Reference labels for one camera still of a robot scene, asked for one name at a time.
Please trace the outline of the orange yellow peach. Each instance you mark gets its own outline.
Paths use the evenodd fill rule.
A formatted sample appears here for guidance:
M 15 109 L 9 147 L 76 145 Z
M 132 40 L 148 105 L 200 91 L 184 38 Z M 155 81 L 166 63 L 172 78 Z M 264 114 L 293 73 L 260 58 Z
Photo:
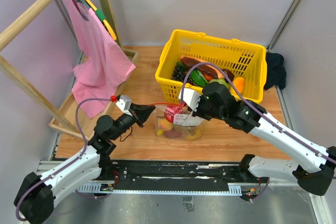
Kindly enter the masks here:
M 170 131 L 173 129 L 173 123 L 169 122 L 166 118 L 159 118 L 158 121 L 158 127 L 163 132 Z

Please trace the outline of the clear zip bag orange zipper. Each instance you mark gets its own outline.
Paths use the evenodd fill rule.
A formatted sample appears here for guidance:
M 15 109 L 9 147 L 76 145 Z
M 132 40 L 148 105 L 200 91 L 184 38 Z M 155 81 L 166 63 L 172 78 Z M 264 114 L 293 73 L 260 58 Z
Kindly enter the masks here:
M 177 129 L 182 132 L 182 136 L 178 138 L 174 138 L 171 140 L 187 140 L 186 136 L 189 134 L 189 132 L 194 131 L 195 129 L 199 128 L 203 130 L 204 123 L 203 119 L 199 117 L 193 117 L 192 111 L 188 110 L 188 107 L 183 104 L 173 104 L 168 102 L 161 102 L 161 103 L 153 103 L 152 105 L 155 106 L 155 110 L 153 111 L 153 119 L 154 119 L 154 126 L 155 126 L 155 135 L 159 137 L 167 138 L 163 135 L 163 131 L 159 129 L 158 127 L 158 119 L 164 118 L 164 109 L 166 106 L 180 106 L 183 108 L 184 113 L 183 114 L 176 114 L 174 116 L 173 121 L 173 128 Z

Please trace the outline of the purple sweet potato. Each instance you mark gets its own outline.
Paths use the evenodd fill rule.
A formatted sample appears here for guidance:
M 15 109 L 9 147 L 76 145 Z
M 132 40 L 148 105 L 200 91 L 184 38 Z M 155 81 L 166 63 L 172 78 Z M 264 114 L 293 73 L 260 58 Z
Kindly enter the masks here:
M 174 139 L 174 138 L 181 137 L 183 134 L 181 131 L 177 129 L 171 129 L 170 131 L 164 131 L 163 135 L 167 138 Z

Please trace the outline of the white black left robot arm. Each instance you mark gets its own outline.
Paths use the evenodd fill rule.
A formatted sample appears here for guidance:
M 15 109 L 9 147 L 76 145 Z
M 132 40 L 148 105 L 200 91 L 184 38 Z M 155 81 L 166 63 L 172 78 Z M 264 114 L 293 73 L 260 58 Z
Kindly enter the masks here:
M 112 175 L 110 154 L 115 149 L 114 140 L 137 124 L 142 127 L 153 105 L 130 103 L 126 112 L 114 120 L 109 115 L 98 118 L 94 135 L 74 156 L 40 175 L 26 175 L 15 197 L 16 218 L 29 223 L 43 223 L 56 206 L 84 183 Z

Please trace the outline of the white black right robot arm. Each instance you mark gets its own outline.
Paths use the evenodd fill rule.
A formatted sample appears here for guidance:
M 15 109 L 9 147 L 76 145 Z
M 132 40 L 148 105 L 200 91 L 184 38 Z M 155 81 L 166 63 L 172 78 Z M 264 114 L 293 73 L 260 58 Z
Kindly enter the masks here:
M 271 113 L 252 101 L 236 100 L 227 87 L 212 82 L 203 94 L 186 89 L 185 102 L 192 116 L 223 120 L 230 127 L 262 138 L 282 150 L 290 159 L 263 158 L 246 154 L 238 166 L 238 177 L 250 182 L 269 177 L 296 182 L 317 196 L 326 194 L 334 179 L 335 147 L 320 146 L 276 120 Z

